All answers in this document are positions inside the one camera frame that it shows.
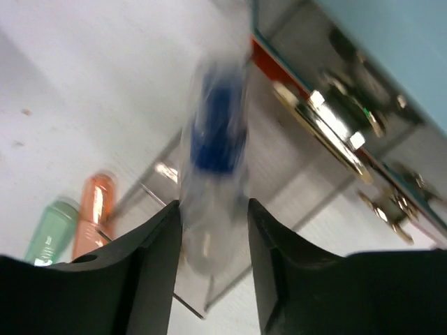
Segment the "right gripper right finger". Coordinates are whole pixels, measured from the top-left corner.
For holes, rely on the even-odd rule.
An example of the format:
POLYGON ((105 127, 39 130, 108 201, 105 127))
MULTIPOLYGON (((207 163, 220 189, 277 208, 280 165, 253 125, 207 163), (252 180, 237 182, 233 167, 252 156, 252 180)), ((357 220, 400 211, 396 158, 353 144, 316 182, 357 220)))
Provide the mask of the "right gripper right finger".
POLYGON ((262 334, 445 334, 446 252, 332 254, 248 206, 262 334))

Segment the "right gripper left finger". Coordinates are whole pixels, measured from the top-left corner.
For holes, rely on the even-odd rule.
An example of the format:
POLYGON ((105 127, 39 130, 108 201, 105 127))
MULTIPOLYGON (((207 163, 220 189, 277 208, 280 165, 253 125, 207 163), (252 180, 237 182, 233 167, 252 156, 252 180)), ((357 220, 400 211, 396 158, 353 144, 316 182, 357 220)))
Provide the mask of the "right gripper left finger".
POLYGON ((70 263, 1 257, 2 334, 165 334, 182 244, 178 201, 70 263))

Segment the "clear bottle blue cap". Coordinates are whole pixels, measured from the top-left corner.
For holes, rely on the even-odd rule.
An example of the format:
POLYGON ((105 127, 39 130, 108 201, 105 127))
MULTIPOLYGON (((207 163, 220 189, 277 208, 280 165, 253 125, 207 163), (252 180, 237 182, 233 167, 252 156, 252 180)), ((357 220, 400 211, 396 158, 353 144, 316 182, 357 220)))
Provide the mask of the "clear bottle blue cap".
POLYGON ((184 257, 202 276, 230 267, 247 225, 246 78, 233 54, 203 59, 192 78, 179 147, 179 207, 184 257))

